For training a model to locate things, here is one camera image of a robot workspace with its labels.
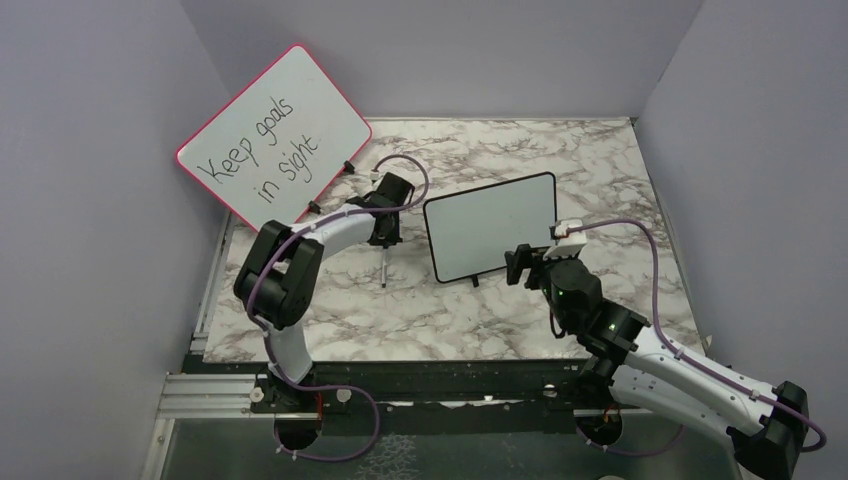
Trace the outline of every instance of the whiteboard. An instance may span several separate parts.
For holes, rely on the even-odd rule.
[[[248,225],[297,221],[371,127],[293,45],[177,150],[177,163]]]
[[[424,223],[441,283],[506,266],[504,253],[522,243],[553,245],[556,177],[551,172],[432,198]]]

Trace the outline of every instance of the marker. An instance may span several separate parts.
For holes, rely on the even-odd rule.
[[[383,272],[380,276],[380,283],[383,285],[383,288],[386,288],[386,277],[389,273],[389,247],[383,247]]]

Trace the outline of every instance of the black-framed whiteboard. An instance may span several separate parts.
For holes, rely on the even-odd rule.
[[[430,256],[440,283],[504,268],[522,243],[552,245],[556,177],[551,172],[464,190],[424,203]]]

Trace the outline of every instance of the marble surface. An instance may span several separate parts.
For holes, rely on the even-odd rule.
[[[353,163],[366,172],[381,157],[406,153],[423,161],[430,197],[543,171],[557,177],[559,218],[643,221],[660,252],[660,314],[665,331],[701,350],[695,323],[647,172],[627,119],[373,121],[374,137]],[[419,185],[420,173],[395,160],[389,171]],[[344,175],[318,203],[331,211],[370,190],[367,174]],[[265,361],[259,330],[232,293],[255,232],[233,220],[229,250],[209,329],[207,362]],[[349,248],[322,264],[303,321],[316,360],[469,360],[580,358],[572,338],[557,340],[538,292],[506,285],[504,272],[436,282],[420,207],[401,216],[404,243],[390,249],[388,286],[380,286],[381,250]],[[600,276],[604,294],[650,316],[651,255],[634,228],[589,234],[581,258]]]

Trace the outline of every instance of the red-edged whiteboard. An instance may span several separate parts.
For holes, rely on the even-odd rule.
[[[371,127],[302,45],[293,45],[176,153],[248,225],[297,221],[371,139]]]

